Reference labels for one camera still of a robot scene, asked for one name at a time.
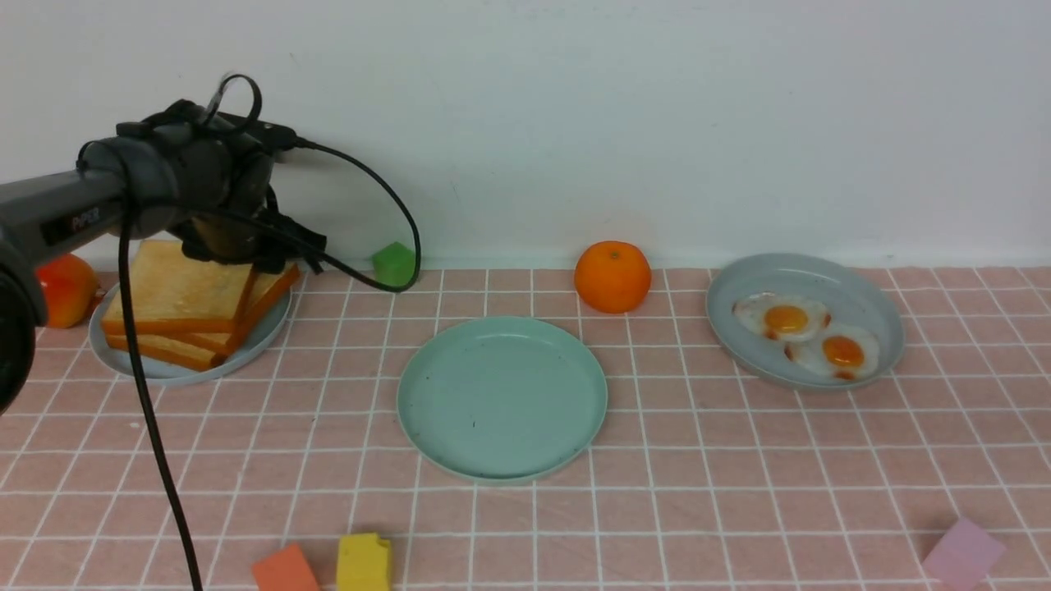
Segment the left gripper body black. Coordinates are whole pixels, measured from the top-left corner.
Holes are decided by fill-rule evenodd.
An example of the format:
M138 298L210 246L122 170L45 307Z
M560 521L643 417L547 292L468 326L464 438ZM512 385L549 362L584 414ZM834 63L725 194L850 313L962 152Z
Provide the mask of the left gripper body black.
M167 232L195 261L249 264L271 274L304 261L320 273L326 236L279 210L273 154L255 128L244 117L229 121L184 98L117 125L133 238Z

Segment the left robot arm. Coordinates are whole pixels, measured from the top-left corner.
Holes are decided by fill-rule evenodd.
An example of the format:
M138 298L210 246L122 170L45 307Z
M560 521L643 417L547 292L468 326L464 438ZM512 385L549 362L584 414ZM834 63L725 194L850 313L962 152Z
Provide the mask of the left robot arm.
M49 317L36 269L99 236L165 231L189 259L260 272L293 259L318 264L328 240L279 212L273 147L261 130L257 116L227 120L181 98L84 145L71 171L3 185L3 408L29 378L34 330Z

